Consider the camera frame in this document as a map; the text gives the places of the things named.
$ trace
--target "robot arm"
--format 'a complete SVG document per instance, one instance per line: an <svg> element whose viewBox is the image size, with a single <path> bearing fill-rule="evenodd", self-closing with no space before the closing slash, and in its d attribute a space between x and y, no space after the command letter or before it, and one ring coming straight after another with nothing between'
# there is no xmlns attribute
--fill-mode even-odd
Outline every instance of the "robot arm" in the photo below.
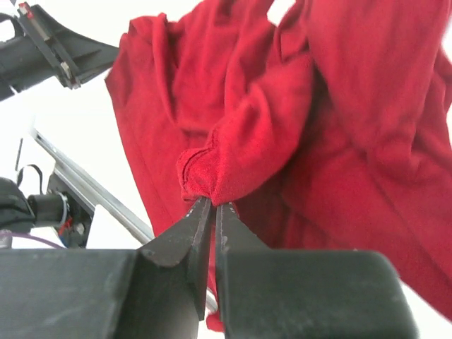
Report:
<svg viewBox="0 0 452 339"><path fill-rule="evenodd" d="M118 55L118 48L72 32L39 5L22 3L15 17L0 13L0 22L7 20L15 36L0 42L0 101L52 76L64 87L79 88Z"/></svg>
<svg viewBox="0 0 452 339"><path fill-rule="evenodd" d="M196 338L212 233L226 339L417 338L382 255L269 249L206 198L137 251L2 251L0 337Z"/></svg>

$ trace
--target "metal rod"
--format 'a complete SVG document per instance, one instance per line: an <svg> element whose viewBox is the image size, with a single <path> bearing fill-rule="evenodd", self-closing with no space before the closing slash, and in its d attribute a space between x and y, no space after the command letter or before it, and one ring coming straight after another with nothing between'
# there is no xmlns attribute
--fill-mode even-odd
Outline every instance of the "metal rod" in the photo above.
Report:
<svg viewBox="0 0 452 339"><path fill-rule="evenodd" d="M36 129L33 129L30 135L55 159L55 175L75 192L92 212L94 212L96 205L101 205L140 243L146 244L154 239L152 228L97 183L84 169L66 157L65 154L59 152ZM207 290L206 308L209 312L215 312L218 309L215 296L209 289Z"/></svg>

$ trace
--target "wrinkled fabric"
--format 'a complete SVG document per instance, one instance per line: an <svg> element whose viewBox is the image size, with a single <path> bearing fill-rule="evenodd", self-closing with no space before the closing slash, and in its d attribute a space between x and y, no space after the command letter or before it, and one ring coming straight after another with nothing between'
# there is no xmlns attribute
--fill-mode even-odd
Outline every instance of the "wrinkled fabric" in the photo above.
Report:
<svg viewBox="0 0 452 339"><path fill-rule="evenodd" d="M450 1L299 0L278 27L271 4L205 0L122 37L106 83L155 234L199 196L234 201L273 248L380 251L452 319Z"/></svg>

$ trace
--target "black plastic part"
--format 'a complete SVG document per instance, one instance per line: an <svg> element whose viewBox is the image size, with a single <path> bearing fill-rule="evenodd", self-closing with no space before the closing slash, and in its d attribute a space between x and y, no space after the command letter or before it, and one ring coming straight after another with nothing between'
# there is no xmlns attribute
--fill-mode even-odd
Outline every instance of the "black plastic part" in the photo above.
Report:
<svg viewBox="0 0 452 339"><path fill-rule="evenodd" d="M132 250L2 251L0 338L114 338L137 258Z"/></svg>
<svg viewBox="0 0 452 339"><path fill-rule="evenodd" d="M77 88L113 64L118 48L68 30L39 5L29 9L32 19L13 19L24 35L0 42L0 101L14 94L11 88L20 93L52 76L64 87Z"/></svg>
<svg viewBox="0 0 452 339"><path fill-rule="evenodd" d="M0 178L0 230L29 233L35 215L16 183Z"/></svg>
<svg viewBox="0 0 452 339"><path fill-rule="evenodd" d="M31 195L27 200L36 216L35 227L60 226L65 221L64 209L67 211L68 206L60 194Z"/></svg>
<svg viewBox="0 0 452 339"><path fill-rule="evenodd" d="M138 251L5 251L0 338L196 339L211 215L202 198Z"/></svg>
<svg viewBox="0 0 452 339"><path fill-rule="evenodd" d="M84 248L88 242L91 230L91 222L94 217L94 209L90 208L85 201L80 199L78 194L70 189L55 173L50 175L47 193L61 192L67 197L69 205L69 217L71 218L71 227L67 227L60 232L59 227L55 227L60 233L60 240L64 246L70 248ZM82 224L85 232L78 233L73 226Z"/></svg>
<svg viewBox="0 0 452 339"><path fill-rule="evenodd" d="M22 148L22 139L20 140L20 148ZM24 171L24 169L25 169L26 167L31 167L31 168L33 168L33 169L36 171L38 177L40 178L40 181L39 181L39 190L40 190L40 194L44 194L44 192L42 191L42 181L43 181L44 177L43 177L43 175L42 175L41 169L40 169L37 165L35 165L35 164L29 164L29 165L26 165L26 166L22 167L20 170L18 170L18 173L17 173L17 186L20 187L20 185L22 184L22 181L23 181L23 171Z"/></svg>
<svg viewBox="0 0 452 339"><path fill-rule="evenodd" d="M231 204L217 210L216 236L226 338L417 338L396 271L381 254L272 250Z"/></svg>

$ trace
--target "screw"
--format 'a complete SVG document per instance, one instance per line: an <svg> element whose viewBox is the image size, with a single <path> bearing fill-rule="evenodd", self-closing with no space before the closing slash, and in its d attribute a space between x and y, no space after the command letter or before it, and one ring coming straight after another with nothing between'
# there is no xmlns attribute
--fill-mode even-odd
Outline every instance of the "screw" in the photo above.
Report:
<svg viewBox="0 0 452 339"><path fill-rule="evenodd" d="M83 235L83 233L85 233L85 225L82 223L79 223L74 227L74 230L77 231L79 233L79 235Z"/></svg>
<svg viewBox="0 0 452 339"><path fill-rule="evenodd" d="M2 230L0 232L0 249L10 249L13 245L13 237L9 235L10 230Z"/></svg>
<svg viewBox="0 0 452 339"><path fill-rule="evenodd" d="M150 250L150 249L142 249L141 250L141 253L144 255L144 256L146 256L146 257L151 257L151 256L153 256L154 255L154 251L152 251L152 250Z"/></svg>

